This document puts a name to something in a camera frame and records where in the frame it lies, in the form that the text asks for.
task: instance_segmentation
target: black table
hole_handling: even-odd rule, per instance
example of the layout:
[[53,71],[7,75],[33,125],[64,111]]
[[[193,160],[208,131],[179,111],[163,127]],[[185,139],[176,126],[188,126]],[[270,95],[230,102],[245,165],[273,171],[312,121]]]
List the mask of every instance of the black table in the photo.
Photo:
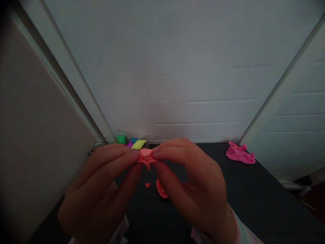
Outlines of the black table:
[[[226,157],[228,143],[199,143],[218,162],[227,183],[228,202],[241,221],[264,243],[325,243],[325,226],[306,210],[259,162],[247,165]],[[167,162],[182,182],[187,173],[182,165]],[[123,173],[116,179],[121,184]],[[156,189],[157,173],[143,167],[140,184],[127,217],[129,243],[195,243],[191,225]],[[146,189],[145,183],[152,186]],[[68,243],[56,215],[61,201],[28,243]]]

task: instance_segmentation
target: sleeve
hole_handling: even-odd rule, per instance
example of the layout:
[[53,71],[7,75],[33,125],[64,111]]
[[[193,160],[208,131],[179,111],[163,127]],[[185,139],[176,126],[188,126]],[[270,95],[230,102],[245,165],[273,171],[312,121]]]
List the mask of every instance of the sleeve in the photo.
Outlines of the sleeve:
[[[128,239],[124,237],[124,234],[128,228],[129,222],[126,216],[124,216],[124,219],[122,220],[120,226],[107,244],[128,244]],[[72,237],[68,244],[78,244],[78,241]]]
[[[237,229],[237,237],[234,244],[263,244],[263,242],[240,221],[231,207],[230,209],[233,213]],[[191,237],[197,244],[215,244],[207,235],[194,227],[192,227]]]

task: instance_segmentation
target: pink sleeve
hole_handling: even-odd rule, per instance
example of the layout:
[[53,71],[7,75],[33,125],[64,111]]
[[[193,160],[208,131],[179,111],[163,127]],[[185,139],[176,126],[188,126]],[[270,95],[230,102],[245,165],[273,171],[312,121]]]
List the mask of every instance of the pink sleeve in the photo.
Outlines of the pink sleeve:
[[[258,239],[256,235],[254,235],[254,233],[251,232],[250,229],[248,229],[246,225],[240,221],[231,207],[230,209],[233,213],[237,229],[237,237],[234,244],[263,244],[263,242],[261,242],[261,240]],[[191,237],[197,244],[215,244],[207,235],[194,227],[192,227]]]

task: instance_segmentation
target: embossed heart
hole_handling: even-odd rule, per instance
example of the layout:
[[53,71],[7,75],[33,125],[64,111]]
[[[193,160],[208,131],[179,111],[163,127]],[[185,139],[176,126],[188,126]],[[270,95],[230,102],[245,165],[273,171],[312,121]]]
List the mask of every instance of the embossed heart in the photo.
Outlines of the embossed heart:
[[143,125],[138,125],[136,122],[130,122],[131,132],[135,134],[145,135],[146,128]]
[[159,76],[159,90],[164,102],[175,98],[180,89],[178,81],[170,82],[169,76],[162,74]]

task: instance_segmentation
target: yellow play dough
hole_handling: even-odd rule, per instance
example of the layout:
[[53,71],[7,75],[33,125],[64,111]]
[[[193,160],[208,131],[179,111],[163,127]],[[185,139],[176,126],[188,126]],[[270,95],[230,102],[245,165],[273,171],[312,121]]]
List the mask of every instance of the yellow play dough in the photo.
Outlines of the yellow play dough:
[[145,143],[146,140],[139,139],[133,144],[132,149],[140,150]]

